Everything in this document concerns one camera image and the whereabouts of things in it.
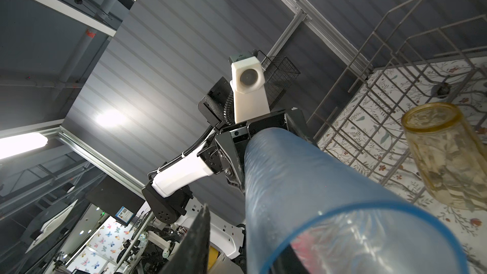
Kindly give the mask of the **blue translucent cup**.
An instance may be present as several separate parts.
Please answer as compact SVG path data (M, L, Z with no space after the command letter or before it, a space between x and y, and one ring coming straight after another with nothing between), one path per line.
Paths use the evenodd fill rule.
M247 271L467 273L436 217L281 128L245 153Z

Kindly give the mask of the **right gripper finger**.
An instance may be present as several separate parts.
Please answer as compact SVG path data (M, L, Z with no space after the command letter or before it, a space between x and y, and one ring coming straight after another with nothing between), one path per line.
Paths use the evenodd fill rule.
M210 247L211 214L205 204L196 216L176 254L159 273L207 273Z

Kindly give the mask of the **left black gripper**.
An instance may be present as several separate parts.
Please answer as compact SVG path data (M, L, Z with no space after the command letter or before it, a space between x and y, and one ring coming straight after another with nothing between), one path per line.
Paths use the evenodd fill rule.
M229 185L246 191L244 157L250 140L260 131L282 128L308 143L316 144L301 110L285 109L224 127L209 136L197 157L215 174L224 173Z

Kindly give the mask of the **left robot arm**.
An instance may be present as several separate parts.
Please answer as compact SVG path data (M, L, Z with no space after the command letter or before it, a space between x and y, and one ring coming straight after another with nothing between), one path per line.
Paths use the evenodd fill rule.
M244 192L246 148L260 131L282 128L314 143L299 109L279 110L231 123L232 108L231 85L221 78L198 104L210 124L204 134L188 150L148 174L149 182L142 194L161 222L172 224L186 214L185 208L193 198L190 183L206 176L224 173L229 185Z

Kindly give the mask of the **yellow glass cup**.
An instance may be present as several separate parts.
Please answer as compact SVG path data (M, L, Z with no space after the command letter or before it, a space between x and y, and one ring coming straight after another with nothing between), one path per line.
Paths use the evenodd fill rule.
M408 149L427 192L442 204L486 209L486 147L460 109L429 103L401 120Z

